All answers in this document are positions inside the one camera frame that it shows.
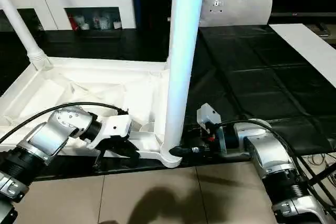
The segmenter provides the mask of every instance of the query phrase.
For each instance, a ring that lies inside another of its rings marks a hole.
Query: white pipe
[[[4,13],[14,28],[17,36],[25,46],[30,62],[37,70],[50,68],[51,64],[48,60],[48,57],[36,44],[36,41],[32,37],[30,31],[22,20],[16,7],[14,7],[12,4],[11,0],[0,0],[0,7],[4,10]]]
[[[181,159],[169,150],[180,144],[193,65],[202,0],[172,0],[169,58],[169,91],[161,154],[170,163]]]

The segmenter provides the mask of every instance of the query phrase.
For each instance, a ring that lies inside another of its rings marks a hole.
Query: electrical cable
[[[15,128],[13,128],[12,130],[10,130],[9,132],[7,132],[3,137],[0,138],[0,143],[4,142],[9,136],[11,136],[12,134],[14,134],[16,131],[18,131],[19,129],[21,129],[23,126],[25,126],[26,124],[30,123],[31,121],[35,120],[36,118],[47,114],[49,112],[52,112],[54,110],[58,110],[58,109],[62,109],[68,106],[77,106],[77,105],[94,105],[94,106],[102,106],[105,108],[110,108],[110,109],[114,109],[117,110],[118,114],[119,113],[127,113],[126,111],[113,106],[113,105],[109,105],[109,104],[105,104],[105,103],[98,103],[98,102],[70,102],[70,103],[65,103],[65,104],[61,104],[58,106],[54,106],[52,108],[46,109],[44,111],[41,111],[39,113],[37,113],[36,115],[30,117],[29,119],[27,119],[26,121],[22,122],[21,124],[19,124],[18,126],[16,126]],[[218,123],[216,124],[216,126],[220,127],[220,126],[225,126],[227,124],[234,124],[234,123],[251,123],[251,124],[256,124],[259,125],[265,129],[267,129],[269,132],[271,132],[276,138],[277,140],[284,146],[284,148],[287,150],[287,152],[289,153],[289,155],[292,157],[292,160],[294,162],[294,164],[296,165],[299,174],[304,177],[305,179],[308,179],[307,176],[305,175],[304,171],[302,170],[302,168],[300,167],[297,159],[299,159],[302,164],[304,165],[304,167],[308,170],[308,172],[311,174],[311,176],[313,178],[317,178],[316,174],[312,171],[312,169],[309,167],[309,165],[307,164],[307,162],[296,153],[296,151],[290,146],[290,144],[281,136],[279,135],[275,130],[273,130],[271,127],[258,122],[258,121],[253,121],[253,120],[233,120],[233,121],[228,121],[228,122],[222,122],[222,123]],[[325,188],[324,184],[319,181],[317,179],[317,183],[319,184],[319,186],[321,187],[321,189],[324,191],[324,193],[328,196],[328,198],[331,200],[331,202],[334,204],[334,206],[336,206],[336,200],[335,198],[330,194],[330,192]],[[310,186],[309,184],[307,184],[307,187],[309,189],[309,191],[314,195],[314,197],[320,202],[320,204],[326,209],[326,211],[332,216],[332,218],[334,220],[336,220],[336,214],[333,212],[332,208],[316,193],[316,191],[312,188],[312,186]]]
[[[321,187],[323,192],[327,195],[327,197],[330,199],[332,202],[333,206],[336,206],[336,200],[335,198],[331,195],[331,193],[326,189],[324,184],[318,179],[314,171],[310,168],[310,166],[307,164],[307,162],[302,158],[300,155],[296,153],[293,147],[280,135],[278,134],[274,129],[269,127],[268,125],[265,125],[259,121],[255,120],[233,120],[233,121],[228,121],[228,122],[222,122],[222,123],[217,123],[215,126],[216,127],[221,127],[221,126],[226,126],[228,124],[235,124],[235,123],[251,123],[251,124],[256,124],[259,125],[265,129],[267,129],[269,132],[271,132],[274,137],[283,145],[283,147],[286,149],[288,152],[289,156],[292,158],[296,168],[298,169],[299,174],[306,180],[308,181],[308,178],[304,171],[302,170],[298,160],[304,165],[304,167],[307,169],[307,171],[310,173],[310,175],[317,180],[317,184]],[[326,203],[319,195],[318,193],[314,190],[312,186],[310,186],[307,183],[307,188],[308,190],[313,194],[313,196],[320,202],[320,204],[326,209],[326,211],[332,216],[334,220],[336,220],[336,213],[332,210],[331,206]]]
[[[69,106],[78,106],[78,105],[94,105],[94,106],[100,106],[100,107],[114,109],[114,110],[116,110],[118,112],[118,114],[125,114],[125,113],[127,113],[127,111],[124,111],[124,110],[122,110],[122,109],[120,109],[120,108],[118,108],[116,106],[105,104],[105,103],[99,103],[99,102],[69,102],[69,103],[64,103],[64,104],[61,104],[61,105],[54,106],[52,108],[43,110],[43,111],[37,113],[36,115],[33,115],[32,117],[28,118],[26,121],[22,122],[21,124],[19,124],[15,128],[11,129],[3,137],[1,137],[0,138],[0,144],[3,141],[5,141],[9,136],[11,136],[12,134],[14,134],[19,129],[21,129],[23,126],[25,126],[26,124],[30,123],[31,121],[37,119],[38,117],[40,117],[40,116],[42,116],[44,114],[47,114],[49,112],[52,112],[54,110],[62,109],[62,108],[69,107]]]

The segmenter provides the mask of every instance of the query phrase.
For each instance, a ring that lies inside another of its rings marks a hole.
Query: floor tile
[[[103,176],[34,182],[15,224],[97,224]]]
[[[271,202],[252,163],[197,167],[208,223],[273,224]]]
[[[105,177],[100,223],[205,224],[195,168]]]

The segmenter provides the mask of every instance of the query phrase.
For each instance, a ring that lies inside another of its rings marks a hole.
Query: white plastic stand base
[[[165,118],[169,70],[165,62],[139,62],[99,59],[49,58],[53,68],[36,70],[33,65],[18,77],[0,98],[0,135],[39,111],[65,102],[102,102],[129,109],[133,119],[129,140],[140,150],[141,158],[160,160],[166,167],[176,167],[181,159],[165,160],[161,146],[165,136]],[[98,120],[115,111],[82,106],[97,114]],[[29,123],[0,145],[0,151],[16,146],[42,116]],[[86,143],[70,138],[60,155],[96,156]],[[119,155],[106,152],[106,157]]]

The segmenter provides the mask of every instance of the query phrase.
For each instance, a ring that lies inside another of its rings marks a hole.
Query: white bag
[[[265,25],[272,0],[203,0],[199,26]]]

